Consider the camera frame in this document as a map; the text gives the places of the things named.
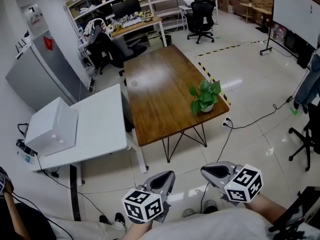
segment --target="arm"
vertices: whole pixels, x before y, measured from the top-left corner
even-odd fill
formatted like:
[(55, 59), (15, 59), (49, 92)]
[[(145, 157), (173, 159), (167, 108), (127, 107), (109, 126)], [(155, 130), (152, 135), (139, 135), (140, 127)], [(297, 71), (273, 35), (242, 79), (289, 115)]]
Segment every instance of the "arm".
[(266, 218), (271, 224), (274, 224), (274, 222), (287, 210), (262, 194), (257, 194), (250, 203), (245, 203), (244, 205), (247, 209)]
[(152, 228), (153, 220), (144, 224), (133, 223), (128, 232), (122, 238), (122, 240), (139, 240)]
[(10, 183), (8, 181), (5, 182), (5, 191), (4, 191), (4, 198), (6, 204), (8, 206), (8, 210), (10, 212), (12, 224), (14, 231), (23, 239), (23, 240), (31, 240), (28, 234), (28, 231), (18, 213), (16, 208), (16, 204), (14, 202), (14, 198), (12, 197), (12, 190)]

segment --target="whiteboard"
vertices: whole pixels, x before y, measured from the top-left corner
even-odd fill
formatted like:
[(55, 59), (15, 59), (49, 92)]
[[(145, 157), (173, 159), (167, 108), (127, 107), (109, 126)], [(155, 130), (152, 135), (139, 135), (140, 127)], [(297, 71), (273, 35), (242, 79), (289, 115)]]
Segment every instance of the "whiteboard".
[(273, 20), (317, 49), (320, 5), (312, 0), (274, 0)]

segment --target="white pot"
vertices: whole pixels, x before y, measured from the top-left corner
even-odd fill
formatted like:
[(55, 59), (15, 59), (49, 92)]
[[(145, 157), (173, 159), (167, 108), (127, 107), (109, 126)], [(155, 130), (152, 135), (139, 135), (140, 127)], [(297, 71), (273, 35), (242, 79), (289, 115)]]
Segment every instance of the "white pot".
[(205, 109), (201, 109), (201, 111), (204, 112), (204, 113), (208, 113), (208, 112), (210, 112), (213, 108), (214, 108), (214, 104), (208, 106), (208, 107), (205, 108)]

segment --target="black metal table leg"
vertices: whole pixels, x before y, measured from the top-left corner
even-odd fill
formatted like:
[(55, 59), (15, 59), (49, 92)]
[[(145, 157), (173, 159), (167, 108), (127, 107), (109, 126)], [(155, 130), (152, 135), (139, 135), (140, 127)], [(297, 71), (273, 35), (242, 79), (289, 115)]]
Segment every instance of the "black metal table leg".
[(164, 140), (162, 139), (162, 144), (163, 144), (164, 153), (165, 153), (165, 158), (166, 158), (167, 163), (170, 163), (171, 157), (173, 156), (174, 152), (176, 151), (176, 148), (177, 148), (177, 146), (178, 146), (178, 144), (179, 144), (179, 142), (180, 142), (180, 140), (181, 140), (181, 138), (182, 138), (183, 135), (184, 135), (184, 136), (187, 136), (188, 138), (190, 138), (190, 139), (192, 139), (192, 140), (194, 140), (195, 142), (198, 142), (199, 144), (202, 144), (205, 148), (207, 147), (206, 134), (205, 134), (205, 129), (204, 129), (203, 124), (201, 124), (201, 127), (202, 127), (202, 132), (203, 132), (203, 138), (204, 138), (204, 140), (203, 140), (203, 138), (201, 137), (201, 135), (198, 133), (198, 131), (196, 130), (196, 128), (193, 127), (193, 129), (195, 130), (196, 134), (199, 136), (199, 138), (201, 139), (202, 142), (200, 142), (200, 141), (198, 141), (197, 139), (192, 138), (192, 137), (190, 137), (189, 135), (185, 134), (185, 131), (182, 131), (182, 132), (181, 132), (181, 135), (180, 135), (180, 138), (179, 138), (179, 140), (177, 141), (177, 143), (175, 144), (175, 147), (174, 147), (171, 155), (170, 155), (170, 153), (169, 153), (169, 137), (168, 137), (168, 141), (167, 141), (167, 148), (166, 148), (166, 146), (165, 146)]

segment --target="shoe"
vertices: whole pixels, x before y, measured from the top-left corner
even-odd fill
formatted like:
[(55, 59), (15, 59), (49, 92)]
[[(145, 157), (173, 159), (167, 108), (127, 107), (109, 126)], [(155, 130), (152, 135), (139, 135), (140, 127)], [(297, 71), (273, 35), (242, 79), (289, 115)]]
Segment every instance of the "shoe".
[(196, 214), (196, 212), (193, 209), (186, 209), (182, 213), (182, 218), (186, 218), (194, 214)]
[(302, 105), (302, 109), (303, 109), (303, 112), (307, 115), (308, 114), (308, 108), (305, 107), (304, 105)]
[(122, 225), (126, 226), (125, 217), (120, 212), (115, 214), (114, 221), (120, 222)]
[(295, 110), (297, 110), (299, 108), (299, 104), (296, 103), (296, 101), (293, 102), (293, 107), (295, 108)]
[(212, 199), (205, 201), (203, 210), (205, 211), (208, 207), (215, 207), (218, 210), (218, 204), (216, 201), (213, 201)]
[(109, 220), (108, 220), (107, 217), (104, 216), (104, 215), (100, 215), (100, 217), (99, 217), (99, 222), (110, 225)]

